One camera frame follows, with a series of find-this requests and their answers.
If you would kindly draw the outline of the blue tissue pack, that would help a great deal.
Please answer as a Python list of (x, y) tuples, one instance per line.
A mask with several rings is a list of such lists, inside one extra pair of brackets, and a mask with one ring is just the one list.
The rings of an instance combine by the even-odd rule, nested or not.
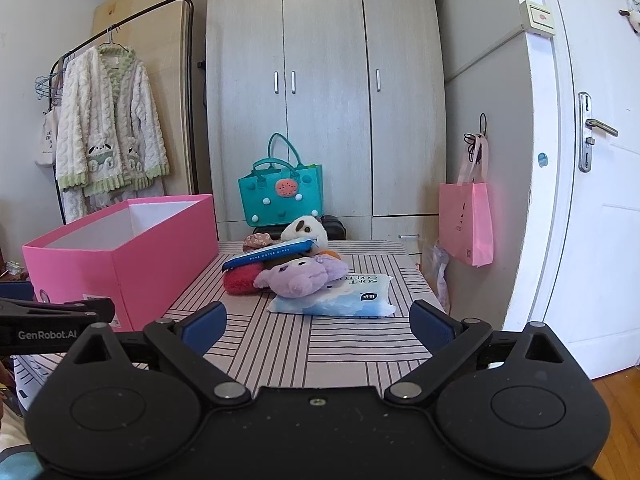
[(332, 318), (389, 318), (396, 312), (390, 303), (392, 281), (386, 274), (349, 273), (303, 298), (274, 297), (267, 310)]

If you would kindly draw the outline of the purple plush toy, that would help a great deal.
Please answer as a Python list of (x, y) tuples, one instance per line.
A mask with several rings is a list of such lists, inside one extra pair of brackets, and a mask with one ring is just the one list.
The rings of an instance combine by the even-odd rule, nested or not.
[(341, 280), (349, 272), (348, 264), (329, 254), (302, 257), (262, 270), (254, 279), (256, 288), (269, 288), (284, 298), (307, 297), (326, 284)]

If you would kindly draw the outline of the blue white wipes pack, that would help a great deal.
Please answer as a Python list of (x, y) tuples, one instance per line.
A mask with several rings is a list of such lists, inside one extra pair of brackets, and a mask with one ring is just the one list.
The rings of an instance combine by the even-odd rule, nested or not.
[(256, 249), (254, 252), (243, 252), (242, 255), (231, 258), (226, 261), (221, 269), (229, 271), (239, 266), (247, 266), (256, 262), (265, 262), (283, 257), (308, 252), (314, 247), (314, 241), (311, 238), (299, 237), (295, 240), (274, 244), (264, 248)]

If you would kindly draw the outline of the striped table cloth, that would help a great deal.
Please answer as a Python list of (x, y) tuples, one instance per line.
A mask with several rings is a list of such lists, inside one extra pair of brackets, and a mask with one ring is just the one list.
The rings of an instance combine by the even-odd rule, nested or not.
[(166, 311), (180, 321), (220, 301), (227, 328), (206, 359), (246, 385), (269, 387), (372, 386), (384, 391), (425, 360), (428, 352), (409, 328), (409, 309), (418, 299), (437, 304), (427, 280), (404, 244), (388, 240), (342, 240), (330, 247), (357, 274), (390, 276), (390, 318), (313, 318), (271, 313), (271, 298), (230, 296), (221, 281), (221, 265), (241, 250), (223, 242), (220, 254)]

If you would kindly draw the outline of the red strawberry plush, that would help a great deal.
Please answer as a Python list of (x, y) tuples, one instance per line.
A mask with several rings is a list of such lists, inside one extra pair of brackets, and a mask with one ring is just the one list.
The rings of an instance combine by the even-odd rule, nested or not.
[(254, 286), (255, 278), (263, 270), (265, 270), (265, 265), (261, 262), (256, 262), (224, 271), (224, 274), (222, 274), (224, 290), (232, 296), (254, 294), (254, 292), (258, 291), (258, 288)]

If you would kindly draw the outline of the white plastic bag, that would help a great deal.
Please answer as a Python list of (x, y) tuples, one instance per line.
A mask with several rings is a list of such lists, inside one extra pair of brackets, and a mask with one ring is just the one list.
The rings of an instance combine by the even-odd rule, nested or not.
[(446, 282), (448, 263), (449, 255), (439, 244), (424, 249), (422, 263), (424, 275), (442, 310), (446, 313), (450, 312), (449, 290)]

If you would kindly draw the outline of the pink paper bag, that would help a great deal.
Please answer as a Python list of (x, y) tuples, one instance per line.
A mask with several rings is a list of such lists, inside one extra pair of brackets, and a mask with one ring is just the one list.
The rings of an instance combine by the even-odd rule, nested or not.
[(473, 134), (472, 157), (463, 156), (456, 182), (439, 185), (439, 243), (469, 266), (494, 261), (494, 230), (487, 174), (489, 145), (486, 136)]

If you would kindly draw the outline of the orange plush ball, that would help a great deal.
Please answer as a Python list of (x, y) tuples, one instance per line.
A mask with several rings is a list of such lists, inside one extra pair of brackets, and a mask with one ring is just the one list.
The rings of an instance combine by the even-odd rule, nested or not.
[(341, 259), (341, 256), (337, 252), (334, 252), (333, 250), (322, 250), (322, 252), (319, 252), (319, 254), (329, 256), (337, 260)]

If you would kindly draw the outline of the white door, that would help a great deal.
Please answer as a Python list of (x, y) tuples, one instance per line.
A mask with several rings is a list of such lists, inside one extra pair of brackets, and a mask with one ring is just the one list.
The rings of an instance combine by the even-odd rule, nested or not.
[(534, 88), (530, 200), (548, 235), (532, 306), (592, 378), (639, 362), (639, 0), (522, 0), (548, 38), (526, 39)]

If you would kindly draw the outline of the black suitcase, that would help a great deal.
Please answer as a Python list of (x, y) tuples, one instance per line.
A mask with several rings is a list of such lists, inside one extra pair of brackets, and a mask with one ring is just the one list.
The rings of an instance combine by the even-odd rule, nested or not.
[[(330, 214), (326, 214), (320, 218), (320, 223), (328, 233), (328, 240), (347, 240), (347, 230), (340, 219)], [(253, 233), (267, 233), (273, 240), (278, 240), (287, 227), (287, 224), (277, 224), (276, 226), (258, 226)]]

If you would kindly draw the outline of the white brown plush cat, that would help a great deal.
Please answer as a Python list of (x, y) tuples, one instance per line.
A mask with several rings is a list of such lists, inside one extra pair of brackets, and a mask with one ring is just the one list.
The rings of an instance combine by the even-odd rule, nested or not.
[(317, 255), (329, 248), (328, 234), (322, 223), (314, 216), (299, 217), (291, 222), (281, 233), (280, 240), (288, 242), (298, 238), (308, 238), (312, 240), (306, 255)]

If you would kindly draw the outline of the white green fleece cardigan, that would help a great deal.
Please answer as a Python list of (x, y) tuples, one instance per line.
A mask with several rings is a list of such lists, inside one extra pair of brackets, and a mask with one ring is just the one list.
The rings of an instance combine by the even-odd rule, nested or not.
[(68, 223), (165, 194), (163, 131), (148, 72), (133, 50), (101, 44), (67, 65), (54, 166)]

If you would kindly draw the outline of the grey three-door wardrobe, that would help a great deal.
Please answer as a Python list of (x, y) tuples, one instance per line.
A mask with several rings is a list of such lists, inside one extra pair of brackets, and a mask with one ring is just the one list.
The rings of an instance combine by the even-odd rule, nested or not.
[(436, 240), (446, 174), (435, 0), (208, 0), (218, 232), (250, 232), (238, 182), (266, 155), (323, 169), (352, 240)]

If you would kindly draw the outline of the black clothes rack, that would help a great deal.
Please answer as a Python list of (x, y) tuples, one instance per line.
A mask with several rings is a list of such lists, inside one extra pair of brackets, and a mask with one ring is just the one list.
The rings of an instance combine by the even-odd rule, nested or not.
[(193, 84), (192, 84), (192, 70), (193, 70), (193, 25), (194, 25), (194, 3), (192, 0), (162, 0), (158, 3), (148, 6), (147, 8), (128, 15), (123, 20), (112, 23), (106, 29), (101, 30), (97, 34), (86, 39), (78, 46), (73, 47), (72, 50), (65, 52), (57, 61), (53, 63), (50, 69), (50, 73), (46, 76), (39, 76), (35, 80), (35, 92), (38, 99), (47, 99), (48, 108), (47, 112), (53, 110), (58, 102), (61, 101), (62, 91), (58, 90), (61, 84), (57, 86), (54, 84), (54, 80), (57, 76), (64, 74), (66, 60), (72, 58), (78, 51), (92, 44), (93, 41), (105, 36), (107, 39), (111, 39), (113, 32), (119, 30), (122, 26), (145, 16), (145, 14), (152, 13), (164, 6), (169, 6), (175, 2), (180, 2), (186, 6), (186, 34), (183, 36), (183, 107), (186, 111), (186, 169), (188, 170), (188, 185), (189, 191), (198, 193), (200, 192), (200, 185), (198, 184), (198, 172), (196, 171), (196, 153), (195, 153), (195, 134), (194, 134), (194, 115), (193, 115)]

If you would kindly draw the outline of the wall light switch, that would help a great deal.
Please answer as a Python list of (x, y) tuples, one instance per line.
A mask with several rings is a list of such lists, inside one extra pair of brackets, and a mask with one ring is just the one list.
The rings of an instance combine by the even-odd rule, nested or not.
[(555, 35), (551, 11), (542, 4), (524, 0), (520, 3), (522, 29), (524, 32), (551, 38)]

